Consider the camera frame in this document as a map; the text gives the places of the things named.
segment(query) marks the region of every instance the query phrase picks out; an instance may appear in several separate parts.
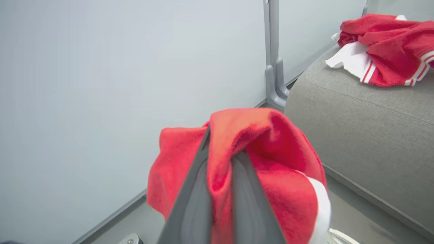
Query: gray upholstery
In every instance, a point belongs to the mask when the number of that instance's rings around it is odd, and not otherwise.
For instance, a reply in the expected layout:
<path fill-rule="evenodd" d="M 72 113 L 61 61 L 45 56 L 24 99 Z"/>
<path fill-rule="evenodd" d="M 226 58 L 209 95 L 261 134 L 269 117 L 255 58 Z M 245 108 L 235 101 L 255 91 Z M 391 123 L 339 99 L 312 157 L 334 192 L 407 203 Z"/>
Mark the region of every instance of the gray upholstery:
<path fill-rule="evenodd" d="M 434 72 L 414 87 L 361 84 L 324 60 L 292 87 L 285 114 L 326 172 L 434 240 Z"/>

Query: red fabric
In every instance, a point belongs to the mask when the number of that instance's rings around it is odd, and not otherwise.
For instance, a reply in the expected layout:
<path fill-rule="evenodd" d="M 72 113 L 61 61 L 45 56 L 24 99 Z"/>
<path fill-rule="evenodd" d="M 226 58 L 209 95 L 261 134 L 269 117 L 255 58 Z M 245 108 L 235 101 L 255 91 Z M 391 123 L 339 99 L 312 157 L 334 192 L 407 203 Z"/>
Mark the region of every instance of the red fabric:
<path fill-rule="evenodd" d="M 246 148 L 286 240 L 308 243 L 318 204 L 305 175 L 326 186 L 322 164 L 304 134 L 273 109 L 216 112 L 211 127 L 208 187 L 213 199 L 212 243 L 232 243 L 231 163 Z M 205 134 L 201 128 L 166 128 L 148 180 L 148 203 L 167 219 Z"/>
<path fill-rule="evenodd" d="M 434 64 L 434 22 L 395 20 L 396 16 L 367 14 L 341 25 L 338 44 L 359 41 L 376 69 L 369 84 L 404 85 L 419 81 Z"/>

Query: gray bracket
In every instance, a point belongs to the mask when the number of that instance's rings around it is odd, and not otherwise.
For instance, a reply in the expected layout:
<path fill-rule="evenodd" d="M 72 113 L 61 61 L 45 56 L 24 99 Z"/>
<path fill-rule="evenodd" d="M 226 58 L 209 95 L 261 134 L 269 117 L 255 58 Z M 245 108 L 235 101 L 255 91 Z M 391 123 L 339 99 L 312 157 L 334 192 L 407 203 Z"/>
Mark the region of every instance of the gray bracket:
<path fill-rule="evenodd" d="M 286 100 L 279 97 L 276 93 L 276 84 L 274 82 L 274 70 L 271 65 L 265 68 L 265 83 L 267 90 L 267 103 L 279 108 L 284 108 Z"/>
<path fill-rule="evenodd" d="M 265 21 L 267 102 L 284 108 L 289 90 L 285 86 L 283 61 L 279 54 L 279 0 L 263 0 Z"/>

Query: pile of clothes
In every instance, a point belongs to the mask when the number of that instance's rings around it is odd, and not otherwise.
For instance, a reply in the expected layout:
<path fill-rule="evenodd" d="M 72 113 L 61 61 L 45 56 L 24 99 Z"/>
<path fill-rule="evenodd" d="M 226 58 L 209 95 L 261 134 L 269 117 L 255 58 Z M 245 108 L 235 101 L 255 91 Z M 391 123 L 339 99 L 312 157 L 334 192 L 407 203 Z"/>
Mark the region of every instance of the pile of clothes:
<path fill-rule="evenodd" d="M 414 86 L 434 65 L 434 22 L 367 14 L 342 23 L 341 49 L 326 64 L 377 86 Z"/>

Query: gray metal frame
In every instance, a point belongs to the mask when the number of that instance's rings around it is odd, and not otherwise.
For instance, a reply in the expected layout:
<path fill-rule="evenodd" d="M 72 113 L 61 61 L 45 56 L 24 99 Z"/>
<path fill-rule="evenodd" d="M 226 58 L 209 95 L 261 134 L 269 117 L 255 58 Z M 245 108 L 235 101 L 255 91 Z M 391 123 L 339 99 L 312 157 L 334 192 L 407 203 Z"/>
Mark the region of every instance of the gray metal frame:
<path fill-rule="evenodd" d="M 280 62 L 279 75 L 276 66 L 277 57 L 279 54 L 279 2 L 278 0 L 274 4 L 270 4 L 269 0 L 263 0 L 264 3 L 264 22 L 265 22 L 265 49 L 266 49 L 266 64 L 265 68 L 265 83 L 267 92 L 267 103 L 284 108 L 286 104 L 286 98 L 288 95 L 283 96 L 285 91 L 280 89 L 281 86 L 276 82 L 276 77 L 281 77 L 283 79 L 283 62 Z M 271 13 L 275 14 L 277 8 L 277 17 L 272 17 L 270 19 Z"/>

